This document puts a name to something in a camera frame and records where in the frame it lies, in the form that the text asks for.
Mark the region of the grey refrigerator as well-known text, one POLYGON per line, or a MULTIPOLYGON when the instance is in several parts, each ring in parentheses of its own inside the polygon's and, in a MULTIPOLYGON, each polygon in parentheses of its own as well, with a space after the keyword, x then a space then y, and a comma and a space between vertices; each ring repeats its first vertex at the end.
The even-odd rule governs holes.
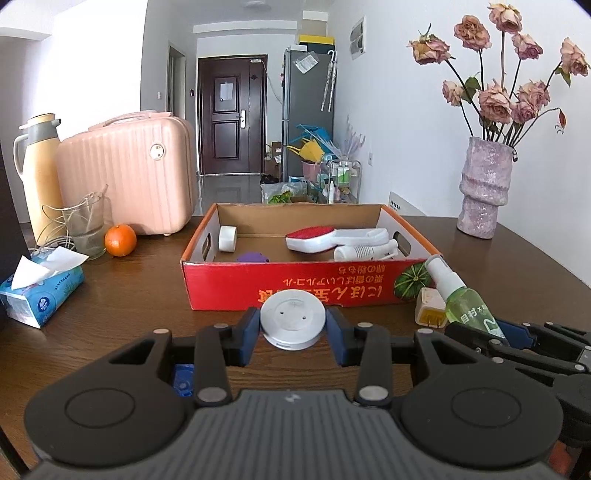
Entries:
POLYGON ((281 179, 303 176, 301 158, 290 152, 287 146, 304 134, 300 125, 322 127, 332 135, 334 113, 324 99, 325 83, 329 73, 328 53, 304 52, 287 49, 283 54, 283 119, 281 119, 281 179))

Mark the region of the orange fruit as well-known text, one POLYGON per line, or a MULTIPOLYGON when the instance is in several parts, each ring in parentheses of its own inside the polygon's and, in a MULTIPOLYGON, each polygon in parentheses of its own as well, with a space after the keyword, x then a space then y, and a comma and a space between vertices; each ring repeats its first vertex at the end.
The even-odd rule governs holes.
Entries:
POLYGON ((104 236, 106 251, 114 257, 125 257, 133 252, 137 238, 134 230, 126 224, 110 227, 104 236))

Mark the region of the yellow thermos jug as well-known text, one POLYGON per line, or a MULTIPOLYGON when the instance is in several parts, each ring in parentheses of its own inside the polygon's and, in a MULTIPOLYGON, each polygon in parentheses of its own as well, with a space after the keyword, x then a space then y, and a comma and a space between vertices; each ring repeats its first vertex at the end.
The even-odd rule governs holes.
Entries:
POLYGON ((26 206, 35 239, 43 246, 64 234, 56 154, 60 140, 57 127, 61 120, 53 113, 30 118, 19 127, 21 134, 13 142, 13 161, 23 184, 26 206))

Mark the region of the white tape roll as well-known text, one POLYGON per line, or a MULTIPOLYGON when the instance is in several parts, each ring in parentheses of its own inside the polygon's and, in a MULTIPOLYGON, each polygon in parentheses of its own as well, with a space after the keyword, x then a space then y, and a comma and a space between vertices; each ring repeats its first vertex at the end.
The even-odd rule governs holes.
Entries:
POLYGON ((222 225, 219 228, 217 248, 222 253, 233 253, 238 242, 238 228, 222 225))

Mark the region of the purple round object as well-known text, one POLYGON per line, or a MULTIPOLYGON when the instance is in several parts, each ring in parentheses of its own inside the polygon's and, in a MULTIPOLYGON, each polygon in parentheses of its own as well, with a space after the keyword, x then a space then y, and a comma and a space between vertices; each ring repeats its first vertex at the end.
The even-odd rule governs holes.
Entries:
POLYGON ((240 263, 269 263, 270 259, 260 252, 247 252, 236 259, 240 263))

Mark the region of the dark brown entrance door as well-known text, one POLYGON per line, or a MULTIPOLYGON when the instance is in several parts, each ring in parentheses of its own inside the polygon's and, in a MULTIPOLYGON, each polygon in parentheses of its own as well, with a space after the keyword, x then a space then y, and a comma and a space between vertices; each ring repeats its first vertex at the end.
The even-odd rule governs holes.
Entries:
POLYGON ((266 60, 266 55, 198 60, 198 143, 202 174, 263 172, 266 60))

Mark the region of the white round disc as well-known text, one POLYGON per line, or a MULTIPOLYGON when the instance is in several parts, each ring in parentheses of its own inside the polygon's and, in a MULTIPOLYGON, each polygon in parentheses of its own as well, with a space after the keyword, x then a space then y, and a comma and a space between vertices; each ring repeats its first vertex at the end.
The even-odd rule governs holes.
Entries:
POLYGON ((274 293, 259 312, 263 337, 274 347, 301 351, 314 346, 325 329, 325 306, 304 290, 274 293))

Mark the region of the white leaning board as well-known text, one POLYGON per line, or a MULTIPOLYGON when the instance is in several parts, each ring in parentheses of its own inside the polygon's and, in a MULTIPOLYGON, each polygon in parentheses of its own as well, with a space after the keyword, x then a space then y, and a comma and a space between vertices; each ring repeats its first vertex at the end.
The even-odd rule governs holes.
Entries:
POLYGON ((425 216, 422 210, 394 192, 389 194, 389 206, 401 216, 425 216))

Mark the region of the red cardboard box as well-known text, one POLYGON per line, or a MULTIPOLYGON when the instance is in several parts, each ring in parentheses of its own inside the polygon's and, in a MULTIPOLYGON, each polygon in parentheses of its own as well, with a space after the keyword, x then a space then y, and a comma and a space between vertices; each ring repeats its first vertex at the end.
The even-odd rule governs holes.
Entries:
POLYGON ((262 305, 280 290, 300 289, 327 305, 398 304, 414 300, 432 281, 423 264, 437 249, 395 210, 378 204, 215 204, 194 231, 181 259, 190 306, 231 311, 262 305), (218 251, 222 225, 238 228, 233 253, 218 251), (332 252, 305 254, 287 248, 288 233, 308 227, 386 228, 407 241, 408 254, 380 261, 336 262, 332 252), (269 263, 240 263, 260 252, 269 263))

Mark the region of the green spray bottle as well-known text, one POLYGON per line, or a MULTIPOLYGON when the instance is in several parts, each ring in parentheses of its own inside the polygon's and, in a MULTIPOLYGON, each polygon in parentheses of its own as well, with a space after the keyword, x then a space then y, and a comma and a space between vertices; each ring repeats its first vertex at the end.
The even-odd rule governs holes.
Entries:
POLYGON ((505 334, 480 294, 469 288, 441 255, 431 256, 425 262, 425 267, 445 301, 446 316, 450 322, 505 339, 505 334))

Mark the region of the purple textured vase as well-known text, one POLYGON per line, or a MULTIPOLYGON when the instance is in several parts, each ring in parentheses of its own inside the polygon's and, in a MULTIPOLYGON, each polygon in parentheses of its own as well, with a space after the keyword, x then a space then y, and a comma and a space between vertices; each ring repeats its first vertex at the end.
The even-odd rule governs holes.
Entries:
POLYGON ((499 208, 506 205, 515 150, 503 143, 470 137, 462 170, 464 195, 457 228, 472 237, 494 237, 499 208))

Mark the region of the clear glass cup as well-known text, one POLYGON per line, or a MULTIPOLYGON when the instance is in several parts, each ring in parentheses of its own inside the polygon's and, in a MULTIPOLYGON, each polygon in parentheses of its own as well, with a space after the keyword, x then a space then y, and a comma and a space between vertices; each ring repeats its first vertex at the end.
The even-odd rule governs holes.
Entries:
POLYGON ((78 253, 89 260, 102 256, 104 246, 104 199, 107 186, 86 195, 76 205, 62 209, 62 218, 67 233, 78 253))

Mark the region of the pink hard-shell suitcase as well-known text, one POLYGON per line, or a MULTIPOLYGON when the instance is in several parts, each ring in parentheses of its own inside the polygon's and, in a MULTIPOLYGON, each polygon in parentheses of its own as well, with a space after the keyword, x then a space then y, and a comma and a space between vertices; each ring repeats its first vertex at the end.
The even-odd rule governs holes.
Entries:
POLYGON ((94 125, 63 140, 55 162, 65 205, 102 192, 112 222, 140 235, 180 231, 197 204, 194 127, 170 112, 94 125))

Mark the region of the metal storage trolley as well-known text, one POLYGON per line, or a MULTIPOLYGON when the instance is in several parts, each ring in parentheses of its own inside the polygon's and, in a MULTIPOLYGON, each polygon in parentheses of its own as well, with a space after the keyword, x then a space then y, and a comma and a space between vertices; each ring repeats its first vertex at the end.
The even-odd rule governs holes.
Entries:
POLYGON ((339 160, 321 164, 318 185, 325 203, 359 203, 361 184, 362 164, 359 161, 339 160))

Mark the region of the red white lint brush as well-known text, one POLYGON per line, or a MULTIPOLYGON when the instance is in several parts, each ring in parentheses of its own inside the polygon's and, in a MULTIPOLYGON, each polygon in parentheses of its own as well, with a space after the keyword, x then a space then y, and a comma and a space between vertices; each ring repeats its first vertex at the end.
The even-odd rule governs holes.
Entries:
POLYGON ((288 233, 287 248, 294 252, 315 254, 339 246, 381 246, 391 240, 386 228, 337 229, 335 227, 308 227, 288 233))

